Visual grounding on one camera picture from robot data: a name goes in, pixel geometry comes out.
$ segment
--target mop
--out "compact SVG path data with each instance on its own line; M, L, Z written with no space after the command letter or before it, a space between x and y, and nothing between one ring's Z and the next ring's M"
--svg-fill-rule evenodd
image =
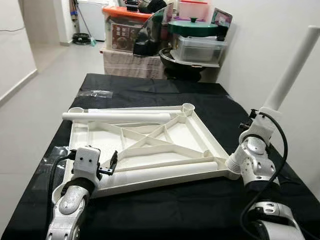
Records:
M81 15L81 18L82 18L82 20L83 20L83 22L84 22L84 25L85 25L86 30L87 30L88 33L89 33L90 44L91 44L92 47L94 47L94 46L97 44L97 41L92 37L92 35L91 35L90 31L89 31L89 28L88 28L87 23L86 23L86 21L85 21L85 19L84 19L84 16L82 15L81 10L80 10L80 8L79 8L79 3L78 3L78 1L77 1L77 0L73 0L73 2L74 2L74 5L76 6L76 8L78 9L78 11L79 11L79 13L80 13L80 15Z

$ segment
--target cloth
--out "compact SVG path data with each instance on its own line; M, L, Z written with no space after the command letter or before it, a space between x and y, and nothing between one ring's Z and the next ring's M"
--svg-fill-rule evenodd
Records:
M239 144L239 123L248 120L246 111L219 84L88 74L80 91L95 90L112 92L112 98L80 94L71 107L129 108L191 103L228 154ZM63 121L59 127L14 211L3 240L45 239L48 163L66 154L63 146L69 144L71 126L71 122ZM276 166L279 164L280 155L273 148L270 158ZM56 173L58 182L63 172L62 165ZM300 183L281 186L284 201L301 226L318 236L319 202L287 164L282 174ZM80 226L80 239L248 240L239 225L246 203L243 181L225 177L101 197L89 202Z
M132 52L103 48L104 73L123 77L166 79L159 56L138 56Z

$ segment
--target white plastic frame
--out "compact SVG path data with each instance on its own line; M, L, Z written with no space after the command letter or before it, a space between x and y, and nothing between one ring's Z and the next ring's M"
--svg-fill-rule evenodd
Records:
M225 166L229 157L195 113L190 103L181 106L88 109L69 113L170 114L165 124L148 122L106 123L74 120L69 149L92 146L101 150L100 164L108 167L115 150L118 163L112 176L103 175L93 197L154 188L201 179L237 179ZM58 198L71 180L73 161L68 160L63 183L54 191Z

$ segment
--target clear plastic container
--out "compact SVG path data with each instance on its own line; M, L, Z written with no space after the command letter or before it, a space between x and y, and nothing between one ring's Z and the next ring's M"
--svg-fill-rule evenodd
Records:
M197 18L198 20L206 20L209 12L209 5L204 1L181 0L179 3L179 18L190 20Z
M126 7L104 7L106 49L132 52L145 21L152 14L127 11Z
M184 62L218 64L226 46L226 41L217 41L215 36L179 36L176 49L173 50L174 58Z

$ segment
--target clear plastic sheet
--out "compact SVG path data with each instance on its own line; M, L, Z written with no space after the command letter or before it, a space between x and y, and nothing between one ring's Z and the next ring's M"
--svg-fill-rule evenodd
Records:
M91 96L96 98L106 98L111 99L113 96L112 91L102 91L102 90L87 90L87 91L79 91L77 97L80 96Z

